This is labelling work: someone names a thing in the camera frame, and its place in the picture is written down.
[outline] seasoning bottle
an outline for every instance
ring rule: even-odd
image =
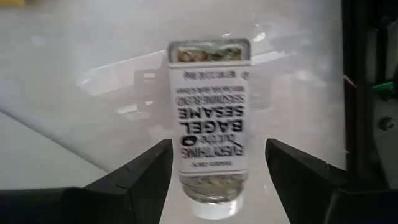
[[[168,56],[183,191],[201,210],[228,209],[248,177],[249,41],[172,42]]]

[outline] white label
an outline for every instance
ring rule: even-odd
[[[171,68],[182,175],[246,171],[248,67]]]

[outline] white table surface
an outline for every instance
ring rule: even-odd
[[[335,0],[47,0],[0,9],[0,111],[111,172],[171,136],[168,42],[247,37],[249,180],[242,210],[219,223],[288,223],[266,167],[267,138],[345,168],[340,11]],[[154,87],[137,76],[156,77]],[[209,222],[182,199],[174,169],[161,223]]]

